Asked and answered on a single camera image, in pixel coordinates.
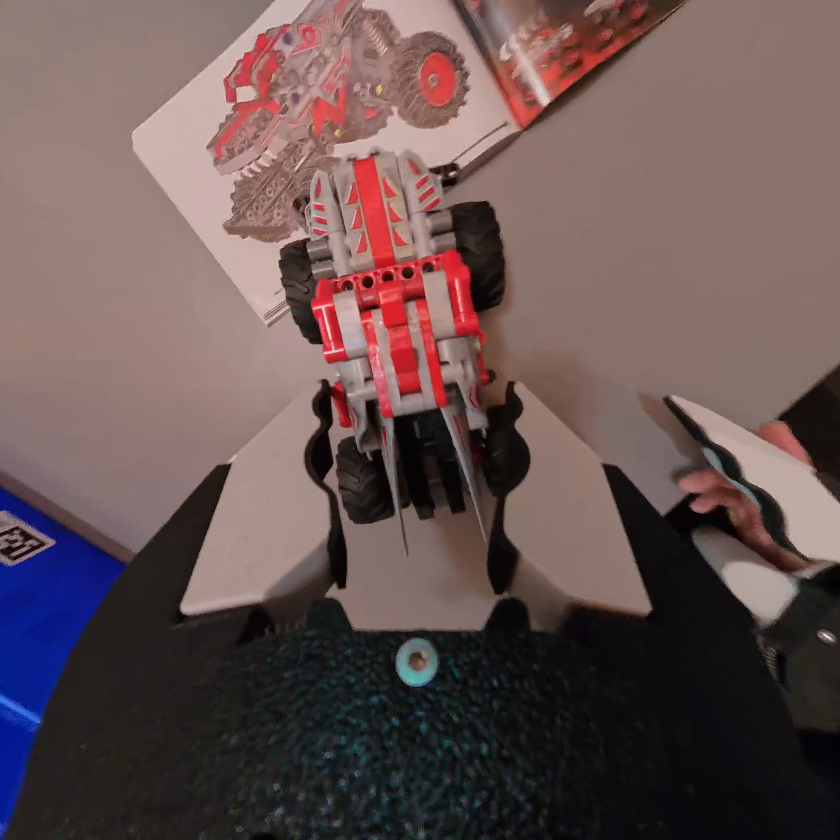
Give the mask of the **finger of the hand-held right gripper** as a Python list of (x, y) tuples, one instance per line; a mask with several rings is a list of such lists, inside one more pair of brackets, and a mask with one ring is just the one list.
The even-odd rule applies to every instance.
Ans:
[(684, 485), (692, 495), (723, 490), (744, 501), (773, 544), (805, 561), (839, 561), (836, 495), (799, 454), (700, 404), (667, 395), (664, 404), (698, 446), (706, 466)]

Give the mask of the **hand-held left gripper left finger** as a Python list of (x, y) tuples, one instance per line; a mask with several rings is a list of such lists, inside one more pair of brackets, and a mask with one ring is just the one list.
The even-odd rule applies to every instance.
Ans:
[(330, 440), (331, 387), (321, 380), (228, 463), (180, 611), (210, 616), (262, 606), (295, 616), (347, 585), (347, 544)]

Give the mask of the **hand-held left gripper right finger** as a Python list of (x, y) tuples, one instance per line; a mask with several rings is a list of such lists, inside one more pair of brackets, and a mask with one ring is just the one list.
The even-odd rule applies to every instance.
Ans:
[(493, 591), (555, 632), (577, 608), (646, 618), (652, 605), (604, 465), (520, 383), (491, 425)]

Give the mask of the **red grey toy monster truck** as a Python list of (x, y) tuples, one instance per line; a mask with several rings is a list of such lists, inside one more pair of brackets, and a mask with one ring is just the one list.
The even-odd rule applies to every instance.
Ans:
[(424, 520), (438, 498), (468, 497), (483, 538), (479, 467), (491, 416), (481, 391), (479, 314), (498, 307), (507, 268), (488, 202), (448, 204), (453, 166), (412, 150), (373, 150), (311, 177), (304, 238), (283, 245), (279, 271), (301, 335), (334, 374), (332, 405), (351, 436), (339, 442), (347, 517)]

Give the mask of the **grey desk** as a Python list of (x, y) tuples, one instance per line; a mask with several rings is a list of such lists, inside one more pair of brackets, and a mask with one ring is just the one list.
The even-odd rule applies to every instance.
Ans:
[[(264, 2), (2, 2), (2, 478), (121, 559), (326, 373), (131, 147)], [(688, 2), (471, 174), (489, 364), (659, 509), (660, 399), (755, 426), (838, 363), (838, 2)]]

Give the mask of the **person's right hand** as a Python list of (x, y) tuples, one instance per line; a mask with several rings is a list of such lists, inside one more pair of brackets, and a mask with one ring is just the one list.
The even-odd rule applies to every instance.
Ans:
[[(808, 467), (814, 466), (787, 423), (765, 423), (753, 433)], [(706, 515), (717, 509), (724, 510), (738, 539), (772, 566), (785, 573), (794, 573), (813, 565), (813, 561), (803, 559), (774, 541), (763, 525), (758, 507), (713, 468), (690, 471), (677, 479), (677, 486), (694, 497), (689, 504), (693, 512)]]

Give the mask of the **blue plastic bin with tag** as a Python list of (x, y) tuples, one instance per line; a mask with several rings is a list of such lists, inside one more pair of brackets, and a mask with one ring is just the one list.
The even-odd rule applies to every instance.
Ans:
[(70, 651), (123, 568), (1, 490), (3, 720), (35, 732)]

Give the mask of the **toy truck instruction booklet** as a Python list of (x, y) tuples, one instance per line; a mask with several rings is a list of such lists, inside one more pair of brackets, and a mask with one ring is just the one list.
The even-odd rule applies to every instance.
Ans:
[(316, 170), (410, 149), (457, 183), (683, 4), (273, 2), (133, 150), (269, 327)]

